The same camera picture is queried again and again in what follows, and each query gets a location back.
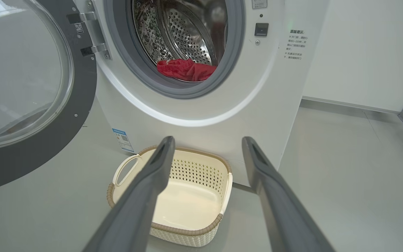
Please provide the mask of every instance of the red cloth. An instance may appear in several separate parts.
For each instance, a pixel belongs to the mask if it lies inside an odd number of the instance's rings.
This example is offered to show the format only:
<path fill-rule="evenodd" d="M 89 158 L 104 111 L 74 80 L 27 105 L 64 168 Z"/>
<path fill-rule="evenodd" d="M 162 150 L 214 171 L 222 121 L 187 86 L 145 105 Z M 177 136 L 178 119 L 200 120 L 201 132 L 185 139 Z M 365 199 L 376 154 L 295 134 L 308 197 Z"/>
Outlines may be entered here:
<path fill-rule="evenodd" d="M 215 66 L 195 63 L 192 59 L 173 59 L 160 61 L 157 64 L 158 72 L 167 77 L 185 81 L 204 81 L 214 73 Z"/>

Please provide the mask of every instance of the basket handle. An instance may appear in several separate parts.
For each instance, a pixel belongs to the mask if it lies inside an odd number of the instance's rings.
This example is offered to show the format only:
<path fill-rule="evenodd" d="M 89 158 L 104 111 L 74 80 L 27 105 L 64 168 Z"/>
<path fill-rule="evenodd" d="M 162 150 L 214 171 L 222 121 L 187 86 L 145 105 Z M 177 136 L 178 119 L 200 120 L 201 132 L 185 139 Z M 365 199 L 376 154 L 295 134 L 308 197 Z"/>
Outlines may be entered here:
<path fill-rule="evenodd" d="M 115 176 L 113 177 L 113 184 L 115 186 L 119 186 L 122 185 L 122 183 L 124 182 L 124 180 L 126 179 L 126 177 L 128 177 L 128 174 L 125 176 L 125 178 L 122 179 L 122 181 L 120 183 L 118 183 L 118 179 L 119 179 L 119 175 L 122 172 L 123 168 L 130 162 L 136 160 L 136 163 L 133 165 L 133 167 L 130 169 L 130 171 L 132 171 L 137 164 L 139 163 L 139 160 L 142 161 L 141 156 L 139 156 L 139 154 L 133 155 L 133 156 L 129 156 L 126 160 L 124 160 L 118 167 L 118 169 L 115 172 Z"/>

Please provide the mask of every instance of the washing machine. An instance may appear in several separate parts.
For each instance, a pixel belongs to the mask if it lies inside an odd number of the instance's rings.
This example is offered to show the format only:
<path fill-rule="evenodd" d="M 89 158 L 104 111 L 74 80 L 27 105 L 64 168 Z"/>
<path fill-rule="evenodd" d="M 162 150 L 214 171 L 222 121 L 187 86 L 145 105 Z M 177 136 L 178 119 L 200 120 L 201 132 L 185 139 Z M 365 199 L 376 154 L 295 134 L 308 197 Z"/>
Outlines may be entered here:
<path fill-rule="evenodd" d="M 119 148 L 176 145 L 227 159 L 241 139 L 278 167 L 328 0 L 0 0 L 0 186 L 55 156 L 96 96 Z M 182 59 L 209 76 L 165 76 Z"/>

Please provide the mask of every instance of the warning label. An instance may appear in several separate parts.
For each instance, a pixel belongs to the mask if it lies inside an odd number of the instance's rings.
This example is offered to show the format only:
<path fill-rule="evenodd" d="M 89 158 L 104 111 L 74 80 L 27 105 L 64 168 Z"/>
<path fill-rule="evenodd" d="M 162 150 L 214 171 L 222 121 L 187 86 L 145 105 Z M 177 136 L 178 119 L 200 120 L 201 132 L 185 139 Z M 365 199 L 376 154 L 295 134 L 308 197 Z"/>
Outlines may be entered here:
<path fill-rule="evenodd" d="M 118 140 L 118 143 L 119 143 L 120 147 L 123 150 L 126 150 L 128 152 L 134 153 L 132 144 L 128 140 L 127 134 L 125 134 L 124 131 L 120 131 L 118 129 L 112 129 L 112 130 L 113 130 L 113 133 L 115 134 L 115 136 L 116 136 L 116 138 Z"/>
<path fill-rule="evenodd" d="M 284 52 L 284 59 L 301 60 L 307 46 L 308 37 L 303 30 L 290 30 L 289 39 Z"/>

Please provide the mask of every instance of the laundry basket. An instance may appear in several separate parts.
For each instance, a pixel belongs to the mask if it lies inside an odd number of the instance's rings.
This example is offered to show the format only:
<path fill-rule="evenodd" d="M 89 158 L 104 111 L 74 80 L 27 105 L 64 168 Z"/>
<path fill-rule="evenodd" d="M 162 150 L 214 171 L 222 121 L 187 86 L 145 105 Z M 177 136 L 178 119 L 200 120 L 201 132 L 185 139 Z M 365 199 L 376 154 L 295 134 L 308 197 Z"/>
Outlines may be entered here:
<path fill-rule="evenodd" d="M 118 167 L 107 190 L 110 207 L 114 207 L 155 148 L 130 156 Z M 135 162 L 133 167 L 119 181 L 122 169 L 130 162 Z M 150 234 L 191 247 L 208 244 L 214 239 L 225 213 L 231 188 L 231 168 L 223 158 L 177 147 L 168 185 L 156 202 Z"/>

